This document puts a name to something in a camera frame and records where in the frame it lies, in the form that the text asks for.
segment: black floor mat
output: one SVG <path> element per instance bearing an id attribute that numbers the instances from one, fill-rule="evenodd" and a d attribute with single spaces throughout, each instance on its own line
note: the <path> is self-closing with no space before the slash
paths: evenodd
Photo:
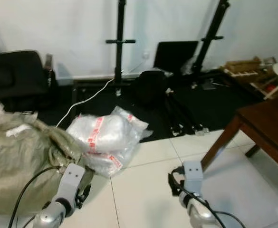
<path id="1" fill-rule="evenodd" d="M 216 79 L 216 82 L 225 84 L 220 78 Z M 39 112 L 38 118 L 46 124 L 56 125 L 71 106 L 71 89 L 71 86 L 62 87 L 61 98 L 58 104 L 47 111 Z M 80 89 L 78 101 L 87 99 L 98 89 Z M 190 85 L 182 85 L 174 88 L 174 91 L 180 102 L 191 110 L 195 119 L 201 121 L 211 131 L 225 128 L 234 116 L 236 109 L 260 101 L 233 84 L 230 87 L 216 85 L 215 90 L 203 90 L 200 85 L 195 89 L 191 89 Z M 149 123 L 149 129 L 153 130 L 153 134 L 149 138 L 144 139 L 143 142 L 171 137 L 169 124 L 163 117 L 161 106 L 145 109 L 136 105 L 126 91 L 120 97 L 116 97 L 114 89 L 108 88 L 91 101 L 79 105 L 77 107 L 77 114 L 107 115 L 112 112 L 116 105 L 132 112 L 142 121 Z M 68 116 L 60 127 L 66 129 L 70 122 L 71 120 Z"/>

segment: black cable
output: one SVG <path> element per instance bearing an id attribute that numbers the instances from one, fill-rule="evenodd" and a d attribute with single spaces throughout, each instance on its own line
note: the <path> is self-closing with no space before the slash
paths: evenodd
<path id="1" fill-rule="evenodd" d="M 18 199 L 15 203 L 8 228 L 12 228 L 13 221 L 14 221 L 14 218 L 15 218 L 15 215 L 16 215 L 16 211 L 17 211 L 17 208 L 19 207 L 19 202 L 20 202 L 25 190 L 27 189 L 27 187 L 34 181 L 34 179 L 36 179 L 39 175 L 43 174 L 44 172 L 46 172 L 48 170 L 59 169 L 59 168 L 60 168 L 60 166 L 52 166 L 52 167 L 46 168 L 46 169 L 38 172 L 34 177 L 31 178 L 31 180 L 29 180 L 29 182 L 25 185 L 23 190 L 20 192 L 19 197 L 18 197 Z"/>
<path id="2" fill-rule="evenodd" d="M 222 214 L 222 215 L 228 215 L 231 216 L 232 218 L 234 218 L 237 222 L 239 222 L 239 224 L 243 227 L 246 228 L 245 225 L 239 220 L 239 218 L 237 218 L 236 216 L 234 216 L 233 214 L 230 214 L 228 212 L 224 212 L 224 211 L 215 211 L 216 214 Z"/>
<path id="3" fill-rule="evenodd" d="M 26 224 L 23 226 L 23 228 L 26 228 L 26 226 L 35 218 L 35 216 L 33 216 L 32 218 L 30 218 L 28 220 L 28 222 L 26 222 Z"/>
<path id="4" fill-rule="evenodd" d="M 179 188 L 181 191 L 184 191 L 184 192 L 185 192 L 186 194 L 188 194 L 190 197 L 192 197 L 193 199 L 195 199 L 195 200 L 197 200 L 199 203 L 201 203 L 203 206 L 205 206 L 205 207 L 213 214 L 213 216 L 218 220 L 218 222 L 220 223 L 220 225 L 222 226 L 222 228 L 226 228 L 226 227 L 225 227 L 225 225 L 223 224 L 223 222 L 221 221 L 221 219 L 218 217 L 217 214 L 229 215 L 229 216 L 233 217 L 235 220 L 237 220 L 237 221 L 241 224 L 241 226 L 242 226 L 243 228 L 246 228 L 246 227 L 244 226 L 244 224 L 243 224 L 236 216 L 234 216 L 234 215 L 232 215 L 232 214 L 230 214 L 230 213 L 227 213 L 227 212 L 221 212 L 221 211 L 218 211 L 218 212 L 217 212 L 217 211 L 212 210 L 211 207 L 210 207 L 210 205 L 209 205 L 209 203 L 208 203 L 207 201 L 201 200 L 199 197 L 195 196 L 193 193 L 187 191 L 184 187 L 182 187 L 182 186 L 178 183 L 178 181 L 174 178 L 174 176 L 173 176 L 173 173 L 174 173 L 174 172 L 179 172 L 180 174 L 184 173 L 184 169 L 181 170 L 181 169 L 179 169 L 179 168 L 180 168 L 180 167 L 174 169 L 174 170 L 171 172 L 172 180 L 173 180 L 173 182 L 175 183 L 175 185 L 178 186 L 178 188 Z"/>

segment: power outlet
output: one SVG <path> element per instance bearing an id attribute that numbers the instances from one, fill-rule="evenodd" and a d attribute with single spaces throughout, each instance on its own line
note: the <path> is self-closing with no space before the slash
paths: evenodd
<path id="1" fill-rule="evenodd" d="M 149 59 L 149 57 L 150 57 L 150 51 L 147 50 L 147 49 L 145 49 L 145 50 L 143 51 L 142 58 L 143 58 L 143 59 Z"/>

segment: green sack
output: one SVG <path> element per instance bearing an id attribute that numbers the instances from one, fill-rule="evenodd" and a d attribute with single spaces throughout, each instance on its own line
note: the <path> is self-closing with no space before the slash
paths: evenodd
<path id="1" fill-rule="evenodd" d="M 86 169 L 80 190 L 94 172 L 85 166 L 82 151 L 65 131 L 49 127 L 31 115 L 0 114 L 0 214 L 11 214 L 26 183 L 50 166 L 78 164 Z M 50 170 L 37 177 L 23 195 L 18 215 L 35 214 L 56 194 L 62 173 Z"/>

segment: red object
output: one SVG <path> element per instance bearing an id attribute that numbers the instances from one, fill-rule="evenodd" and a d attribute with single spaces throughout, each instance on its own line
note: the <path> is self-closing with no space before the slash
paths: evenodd
<path id="1" fill-rule="evenodd" d="M 268 87 L 267 87 L 267 91 L 268 92 L 271 92 L 273 89 L 275 89 L 276 88 L 276 86 L 274 86 L 274 85 L 268 85 Z"/>

